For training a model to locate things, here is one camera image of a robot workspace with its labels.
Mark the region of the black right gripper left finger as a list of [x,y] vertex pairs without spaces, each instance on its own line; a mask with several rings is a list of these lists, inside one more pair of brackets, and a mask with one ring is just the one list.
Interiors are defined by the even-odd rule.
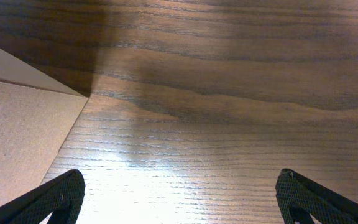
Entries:
[[0,223],[76,223],[85,196],[82,173],[72,169],[0,207]]

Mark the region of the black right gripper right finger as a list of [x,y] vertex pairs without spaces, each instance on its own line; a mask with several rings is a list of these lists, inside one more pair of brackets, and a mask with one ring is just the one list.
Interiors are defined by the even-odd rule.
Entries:
[[358,224],[358,203],[333,192],[291,169],[282,169],[276,199],[285,224]]

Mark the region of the brown cardboard box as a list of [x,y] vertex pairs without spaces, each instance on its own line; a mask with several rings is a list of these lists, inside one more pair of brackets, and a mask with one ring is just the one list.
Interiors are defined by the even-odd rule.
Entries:
[[0,206],[40,185],[87,101],[0,49]]

